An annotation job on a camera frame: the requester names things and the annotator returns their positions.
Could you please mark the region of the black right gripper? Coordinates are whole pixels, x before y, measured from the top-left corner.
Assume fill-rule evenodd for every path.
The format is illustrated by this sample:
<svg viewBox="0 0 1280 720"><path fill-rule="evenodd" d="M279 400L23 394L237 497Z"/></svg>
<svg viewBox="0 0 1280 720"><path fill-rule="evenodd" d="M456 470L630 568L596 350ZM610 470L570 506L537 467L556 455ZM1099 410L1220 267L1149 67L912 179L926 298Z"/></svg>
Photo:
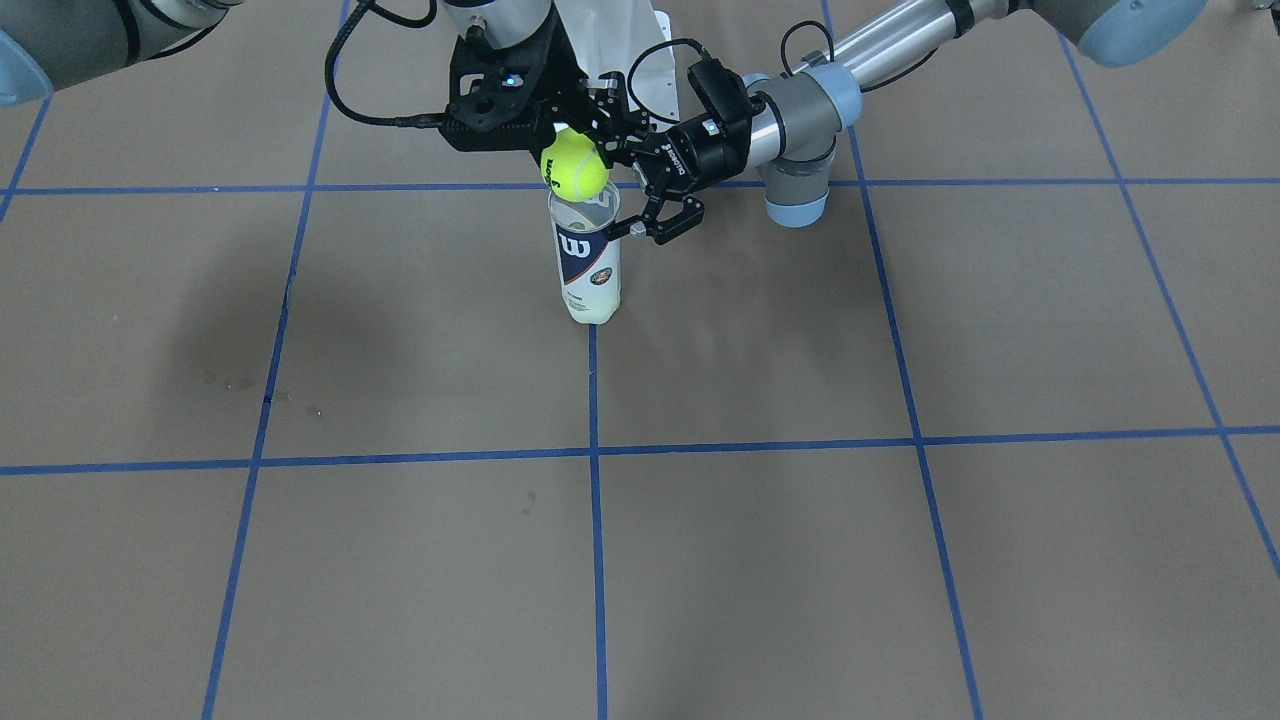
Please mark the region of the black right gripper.
<svg viewBox="0 0 1280 720"><path fill-rule="evenodd" d="M521 111L539 102L564 106L588 101L584 133L596 146L596 114L643 111L630 105L623 72L588 78L562 20L545 20L525 41L498 49L472 23L451 59L452 111Z"/></svg>

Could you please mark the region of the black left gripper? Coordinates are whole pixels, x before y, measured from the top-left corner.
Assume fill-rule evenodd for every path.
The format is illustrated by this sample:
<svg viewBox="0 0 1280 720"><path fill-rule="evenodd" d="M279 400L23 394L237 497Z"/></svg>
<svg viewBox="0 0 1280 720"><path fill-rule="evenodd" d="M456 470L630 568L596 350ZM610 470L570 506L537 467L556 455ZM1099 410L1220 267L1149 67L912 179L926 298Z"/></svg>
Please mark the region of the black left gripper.
<svg viewBox="0 0 1280 720"><path fill-rule="evenodd" d="M751 119L718 120L710 113L652 131L649 111L596 114L596 151L605 167L630 167L640 149L640 182L645 202L631 217L605 227L605 238L650 238L663 246L700 225L705 204L690 193L742 173L750 152Z"/></svg>

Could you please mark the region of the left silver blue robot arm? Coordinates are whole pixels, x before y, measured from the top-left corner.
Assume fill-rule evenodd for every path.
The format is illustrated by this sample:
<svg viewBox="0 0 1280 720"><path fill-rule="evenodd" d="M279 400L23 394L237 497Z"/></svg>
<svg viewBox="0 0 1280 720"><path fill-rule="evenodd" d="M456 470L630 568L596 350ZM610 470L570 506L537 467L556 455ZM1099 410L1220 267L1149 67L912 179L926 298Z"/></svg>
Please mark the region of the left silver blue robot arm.
<svg viewBox="0 0 1280 720"><path fill-rule="evenodd" d="M835 140L856 123L864 97L986 20L1033 12L1093 63L1119 68L1170 45L1203 9L1202 1L902 1L776 78L741 76L698 46L687 82L704 111L620 147L646 205L612 222L607 234L668 243L701 222L699 191L753 169L776 224L815 223L829 193Z"/></svg>

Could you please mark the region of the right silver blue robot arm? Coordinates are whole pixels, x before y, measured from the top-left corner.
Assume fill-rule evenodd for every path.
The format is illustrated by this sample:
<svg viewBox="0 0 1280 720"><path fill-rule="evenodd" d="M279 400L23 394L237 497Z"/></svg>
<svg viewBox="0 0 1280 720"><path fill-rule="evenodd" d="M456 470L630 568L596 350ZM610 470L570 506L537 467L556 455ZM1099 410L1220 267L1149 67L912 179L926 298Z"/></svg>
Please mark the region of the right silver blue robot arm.
<svg viewBox="0 0 1280 720"><path fill-rule="evenodd" d="M232 8L229 1L5 1L3 105L41 101L59 90L183 53L219 27ZM439 13L458 33L444 110L374 117L342 101L337 61L365 17L422 29ZM621 73L590 78L582 70L553 1L430 1L421 17L357 1L326 53L324 78L332 104L349 119L436 129L461 152L540 156L566 126L585 135L589 147L612 154L650 129L645 114L628 106Z"/></svg>

